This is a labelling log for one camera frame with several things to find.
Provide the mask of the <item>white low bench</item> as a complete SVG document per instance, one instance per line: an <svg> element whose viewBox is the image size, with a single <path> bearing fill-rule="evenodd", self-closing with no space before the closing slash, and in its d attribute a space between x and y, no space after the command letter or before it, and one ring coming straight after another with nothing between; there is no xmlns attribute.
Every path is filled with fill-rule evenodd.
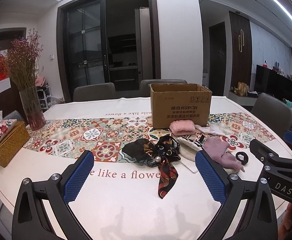
<svg viewBox="0 0 292 240"><path fill-rule="evenodd" d="M237 94L231 91L228 92L228 98L236 102L238 105L249 106L249 107L253 107L257 101L257 98L253 98L249 96L238 96Z"/></svg>

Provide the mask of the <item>glass vase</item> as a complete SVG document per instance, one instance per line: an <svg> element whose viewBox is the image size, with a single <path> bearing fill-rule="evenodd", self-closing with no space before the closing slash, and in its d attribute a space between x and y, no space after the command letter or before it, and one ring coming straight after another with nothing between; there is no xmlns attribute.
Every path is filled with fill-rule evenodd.
<svg viewBox="0 0 292 240"><path fill-rule="evenodd" d="M44 127L46 120L41 109L36 86L20 91L19 95L31 130L37 131Z"/></svg>

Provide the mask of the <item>white shoe rack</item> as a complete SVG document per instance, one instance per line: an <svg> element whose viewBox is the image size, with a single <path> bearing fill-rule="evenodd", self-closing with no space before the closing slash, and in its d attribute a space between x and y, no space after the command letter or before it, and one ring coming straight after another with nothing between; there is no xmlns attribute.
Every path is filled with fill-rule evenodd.
<svg viewBox="0 0 292 240"><path fill-rule="evenodd" d="M49 85L45 85L43 87L36 87L36 89L39 98L39 103L41 105L41 110L43 112L47 111L54 105L60 104L62 102L60 99L53 97L51 95Z"/></svg>

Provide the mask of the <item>cream dotted black sock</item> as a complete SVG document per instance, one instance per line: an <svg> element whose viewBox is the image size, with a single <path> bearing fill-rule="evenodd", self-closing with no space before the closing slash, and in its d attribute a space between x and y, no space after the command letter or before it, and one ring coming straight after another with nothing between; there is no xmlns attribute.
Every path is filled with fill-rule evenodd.
<svg viewBox="0 0 292 240"><path fill-rule="evenodd" d="M195 156L198 152L204 151L207 153L204 148L203 141L187 139L185 137L177 137L176 141L179 143L179 152L180 155L190 161L195 161Z"/></svg>

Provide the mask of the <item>grey chair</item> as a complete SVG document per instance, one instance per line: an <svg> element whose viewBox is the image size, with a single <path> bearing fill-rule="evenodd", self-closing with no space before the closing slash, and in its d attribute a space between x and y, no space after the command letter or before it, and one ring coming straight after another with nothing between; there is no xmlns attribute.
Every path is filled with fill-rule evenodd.
<svg viewBox="0 0 292 240"><path fill-rule="evenodd" d="M101 83L77 87L74 90L73 101L98 101L115 98L115 86L113 83Z"/></svg>
<svg viewBox="0 0 292 240"><path fill-rule="evenodd" d="M269 94L260 94L251 113L278 135L292 129L292 109Z"/></svg>
<svg viewBox="0 0 292 240"><path fill-rule="evenodd" d="M158 87L166 87L169 84L180 84L187 83L186 80L181 79L150 79L142 80L140 83L140 96L141 97L150 97L151 96L151 87L154 88L154 91Z"/></svg>

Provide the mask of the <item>white cloth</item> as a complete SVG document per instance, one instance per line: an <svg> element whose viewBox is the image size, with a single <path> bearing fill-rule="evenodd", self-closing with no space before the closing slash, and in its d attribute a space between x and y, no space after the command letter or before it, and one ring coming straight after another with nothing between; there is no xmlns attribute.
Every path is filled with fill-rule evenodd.
<svg viewBox="0 0 292 240"><path fill-rule="evenodd" d="M210 134L210 135L216 135L216 136L226 136L227 135L227 133L223 132L219 126L216 126L214 124L209 125L209 126L195 125L195 128L204 134Z"/></svg>

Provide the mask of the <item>pink fluffy cloth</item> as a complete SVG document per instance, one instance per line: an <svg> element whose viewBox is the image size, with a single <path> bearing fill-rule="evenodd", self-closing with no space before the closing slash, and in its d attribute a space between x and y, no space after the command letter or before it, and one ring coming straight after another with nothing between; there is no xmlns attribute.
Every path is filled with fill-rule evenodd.
<svg viewBox="0 0 292 240"><path fill-rule="evenodd" d="M175 136L192 135L196 132L196 128L192 120L176 120L173 121L169 129Z"/></svg>

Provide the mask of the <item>grey chair right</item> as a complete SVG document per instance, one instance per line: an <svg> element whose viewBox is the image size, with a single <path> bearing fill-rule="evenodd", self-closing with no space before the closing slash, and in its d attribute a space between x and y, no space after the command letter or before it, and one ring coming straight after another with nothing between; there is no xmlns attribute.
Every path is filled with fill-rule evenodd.
<svg viewBox="0 0 292 240"><path fill-rule="evenodd" d="M260 94L251 113L278 135L292 129L292 109L269 94Z"/></svg>

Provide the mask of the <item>lilac fuzzy cloth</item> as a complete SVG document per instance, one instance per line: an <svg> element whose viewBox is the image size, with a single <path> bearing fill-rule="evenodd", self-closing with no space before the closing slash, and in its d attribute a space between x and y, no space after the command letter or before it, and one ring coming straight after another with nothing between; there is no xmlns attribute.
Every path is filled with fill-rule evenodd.
<svg viewBox="0 0 292 240"><path fill-rule="evenodd" d="M228 152L228 142L220 140L219 137L208 137L203 148L212 160L220 164L229 174L243 171L244 167L236 157Z"/></svg>

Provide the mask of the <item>dark wooden door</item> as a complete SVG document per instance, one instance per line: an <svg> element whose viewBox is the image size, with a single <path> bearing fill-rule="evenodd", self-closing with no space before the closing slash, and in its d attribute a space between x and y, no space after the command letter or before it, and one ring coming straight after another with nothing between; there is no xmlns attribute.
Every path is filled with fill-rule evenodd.
<svg viewBox="0 0 292 240"><path fill-rule="evenodd" d="M221 22L209 27L209 82L208 87L215 96L224 95L226 78L226 29Z"/></svg>

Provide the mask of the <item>patterned tablecloth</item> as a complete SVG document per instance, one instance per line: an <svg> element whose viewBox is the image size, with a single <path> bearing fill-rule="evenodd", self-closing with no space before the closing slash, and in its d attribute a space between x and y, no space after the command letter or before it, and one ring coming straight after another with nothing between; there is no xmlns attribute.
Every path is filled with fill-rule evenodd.
<svg viewBox="0 0 292 240"><path fill-rule="evenodd" d="M46 180L90 150L94 167L70 208L93 239L197 239L218 211L192 160L174 162L179 176L161 198L159 169L122 151L137 139L156 143L169 133L153 128L148 98L65 103L45 118L46 126L0 166L0 200L8 210L24 178Z"/></svg>

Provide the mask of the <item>dried purple flowers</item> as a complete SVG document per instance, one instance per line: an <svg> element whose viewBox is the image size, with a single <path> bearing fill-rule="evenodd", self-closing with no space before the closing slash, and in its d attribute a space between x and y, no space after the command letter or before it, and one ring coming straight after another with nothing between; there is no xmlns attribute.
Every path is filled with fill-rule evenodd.
<svg viewBox="0 0 292 240"><path fill-rule="evenodd" d="M5 67L9 78L19 91L35 85L38 78L39 58L43 51L36 29L30 29L26 37L15 38L11 48L4 55Z"/></svg>

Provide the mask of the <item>brown cardboard box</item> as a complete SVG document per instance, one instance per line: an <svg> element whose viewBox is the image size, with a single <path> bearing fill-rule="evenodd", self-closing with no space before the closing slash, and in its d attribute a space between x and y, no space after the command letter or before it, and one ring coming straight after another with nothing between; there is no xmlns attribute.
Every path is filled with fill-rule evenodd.
<svg viewBox="0 0 292 240"><path fill-rule="evenodd" d="M206 126L211 108L212 92L195 83L169 84L151 87L153 128L168 128L176 120L192 120Z"/></svg>

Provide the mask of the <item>grey chair left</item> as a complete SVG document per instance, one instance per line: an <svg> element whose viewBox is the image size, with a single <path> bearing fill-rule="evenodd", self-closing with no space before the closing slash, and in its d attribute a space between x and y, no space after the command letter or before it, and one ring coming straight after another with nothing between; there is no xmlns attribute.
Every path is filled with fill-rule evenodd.
<svg viewBox="0 0 292 240"><path fill-rule="evenodd" d="M98 101L115 98L115 86L113 83L101 83L77 87L74 90L73 101Z"/></svg>

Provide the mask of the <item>black sliding glass door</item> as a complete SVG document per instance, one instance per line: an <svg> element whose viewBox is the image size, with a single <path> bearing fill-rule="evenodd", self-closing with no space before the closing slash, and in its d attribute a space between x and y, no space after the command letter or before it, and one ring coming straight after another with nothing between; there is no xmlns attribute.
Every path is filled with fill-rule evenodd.
<svg viewBox="0 0 292 240"><path fill-rule="evenodd" d="M161 77L156 0L75 0L57 10L57 58L63 96L113 83L136 96L143 80Z"/></svg>

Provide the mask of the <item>red wall calendar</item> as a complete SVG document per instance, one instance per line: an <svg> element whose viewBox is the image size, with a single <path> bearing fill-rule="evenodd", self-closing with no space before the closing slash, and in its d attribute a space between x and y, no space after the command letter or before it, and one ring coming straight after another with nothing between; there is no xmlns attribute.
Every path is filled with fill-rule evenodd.
<svg viewBox="0 0 292 240"><path fill-rule="evenodd" d="M0 50L0 93L11 88L11 82L5 64L6 53L7 49Z"/></svg>

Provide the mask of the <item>black floral silk scarf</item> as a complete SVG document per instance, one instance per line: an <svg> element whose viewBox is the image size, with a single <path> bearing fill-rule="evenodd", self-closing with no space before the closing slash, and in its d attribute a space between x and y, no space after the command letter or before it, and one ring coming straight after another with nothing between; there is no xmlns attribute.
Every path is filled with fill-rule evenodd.
<svg viewBox="0 0 292 240"><path fill-rule="evenodd" d="M122 151L138 163L158 167L158 195L164 198L173 188L179 176L173 162L181 160L180 145L170 135L161 136L156 144L148 139L138 139L126 144Z"/></svg>

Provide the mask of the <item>grey chair middle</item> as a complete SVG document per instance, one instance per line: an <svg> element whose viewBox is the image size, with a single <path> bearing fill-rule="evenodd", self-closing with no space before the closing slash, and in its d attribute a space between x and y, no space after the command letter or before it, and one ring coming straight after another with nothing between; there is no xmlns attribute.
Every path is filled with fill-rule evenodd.
<svg viewBox="0 0 292 240"><path fill-rule="evenodd" d="M150 97L151 96L151 87L154 88L154 91L158 87L166 87L169 84L180 84L187 83L186 80L181 79L150 79L142 80L140 83L140 96L141 97Z"/></svg>

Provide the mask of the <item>woven tissue box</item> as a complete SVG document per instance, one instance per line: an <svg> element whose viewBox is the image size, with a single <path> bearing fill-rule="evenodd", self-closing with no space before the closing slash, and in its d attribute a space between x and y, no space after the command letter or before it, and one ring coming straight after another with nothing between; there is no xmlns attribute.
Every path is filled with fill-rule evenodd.
<svg viewBox="0 0 292 240"><path fill-rule="evenodd" d="M30 139L23 121L16 122L14 128L0 142L0 166L7 167L16 153Z"/></svg>

